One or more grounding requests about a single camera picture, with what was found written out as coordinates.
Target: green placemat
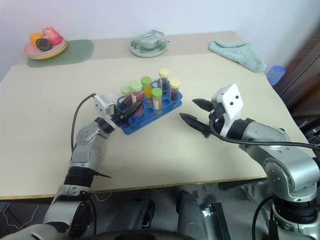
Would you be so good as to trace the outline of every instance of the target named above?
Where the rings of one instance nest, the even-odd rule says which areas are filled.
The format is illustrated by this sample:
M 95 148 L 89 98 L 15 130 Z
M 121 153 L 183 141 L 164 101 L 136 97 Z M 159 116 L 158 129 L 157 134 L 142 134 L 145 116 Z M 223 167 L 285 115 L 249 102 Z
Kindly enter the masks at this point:
M 65 50 L 59 55 L 45 60 L 28 59 L 26 64 L 31 68 L 77 64 L 88 60 L 93 52 L 93 41 L 87 39 L 71 40 L 67 42 Z

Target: red apple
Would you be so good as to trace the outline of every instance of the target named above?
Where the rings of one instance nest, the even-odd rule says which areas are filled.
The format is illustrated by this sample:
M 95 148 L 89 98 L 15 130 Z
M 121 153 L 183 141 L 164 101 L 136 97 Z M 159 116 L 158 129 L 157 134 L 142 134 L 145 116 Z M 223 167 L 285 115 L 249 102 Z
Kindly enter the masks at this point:
M 54 30 L 53 27 L 46 27 L 42 30 L 43 37 L 45 39 L 48 39 L 48 41 L 51 43 L 51 45 L 56 45 L 61 43 L 62 38 L 60 34 Z

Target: table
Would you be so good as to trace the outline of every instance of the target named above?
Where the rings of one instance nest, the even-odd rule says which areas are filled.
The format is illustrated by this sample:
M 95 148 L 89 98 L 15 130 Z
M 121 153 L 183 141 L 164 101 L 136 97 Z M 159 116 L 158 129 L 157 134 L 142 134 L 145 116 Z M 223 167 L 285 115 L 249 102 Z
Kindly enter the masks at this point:
M 95 177 L 93 191 L 264 177 L 260 165 L 236 144 L 214 136 L 205 139 L 179 116 L 189 113 L 207 122 L 208 113 L 192 99 L 209 100 L 232 83 L 242 95 L 243 119 L 284 128 L 292 141 L 307 142 L 264 73 L 254 73 L 208 50 L 210 40 L 239 41 L 235 33 L 168 39 L 171 46 L 155 58 L 133 56 L 128 39 L 105 39 L 95 41 L 92 57 L 82 63 L 30 68 L 25 58 L 19 60 L 0 84 L 0 199 L 54 196 L 68 171 L 72 119 L 80 101 L 92 92 L 106 93 L 115 101 L 121 85 L 142 76 L 156 79 L 159 68 L 168 68 L 169 79 L 181 81 L 182 106 L 134 134 L 113 132 L 98 167 L 112 178 Z M 97 116 L 90 100 L 78 114 L 75 132 Z M 314 156 L 311 150 L 303 150 Z

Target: green dish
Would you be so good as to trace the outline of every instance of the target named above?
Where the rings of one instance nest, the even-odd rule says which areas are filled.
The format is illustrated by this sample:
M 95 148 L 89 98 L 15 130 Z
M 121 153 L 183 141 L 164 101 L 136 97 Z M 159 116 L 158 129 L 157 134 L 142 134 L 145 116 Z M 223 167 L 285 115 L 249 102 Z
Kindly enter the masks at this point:
M 136 43 L 135 41 L 131 41 L 129 43 L 129 49 L 134 55 L 140 58 L 154 58 L 162 54 L 169 44 L 169 41 L 161 42 L 159 46 L 155 47 L 154 49 L 144 50 L 138 43 Z

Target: plate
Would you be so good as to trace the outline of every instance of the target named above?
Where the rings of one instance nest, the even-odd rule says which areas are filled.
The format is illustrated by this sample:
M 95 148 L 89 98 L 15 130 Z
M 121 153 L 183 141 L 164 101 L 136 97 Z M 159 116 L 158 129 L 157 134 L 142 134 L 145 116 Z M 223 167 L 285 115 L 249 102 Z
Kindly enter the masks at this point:
M 144 50 L 138 43 L 131 41 L 129 43 L 130 51 L 140 58 L 154 58 L 164 52 L 170 42 L 161 42 L 160 45 L 151 50 Z
M 27 56 L 27 57 L 28 57 L 29 59 L 33 59 L 33 60 L 51 59 L 51 58 L 59 55 L 60 53 L 62 53 L 62 52 L 66 49 L 67 45 L 68 45 L 68 42 L 65 41 L 65 45 L 64 45 L 61 49 L 59 49 L 58 51 L 56 51 L 56 52 L 54 52 L 54 53 L 52 53 L 52 54 L 50 54 L 50 55 L 45 55 L 45 56 L 41 56 L 41 57 L 32 57 L 32 56 Z
M 25 46 L 24 53 L 30 57 L 44 57 L 50 55 L 56 50 L 64 47 L 66 41 L 63 37 L 61 38 L 61 42 L 59 44 L 53 45 L 49 51 L 41 51 L 39 48 L 33 46 L 32 43 L 29 43 L 27 46 Z

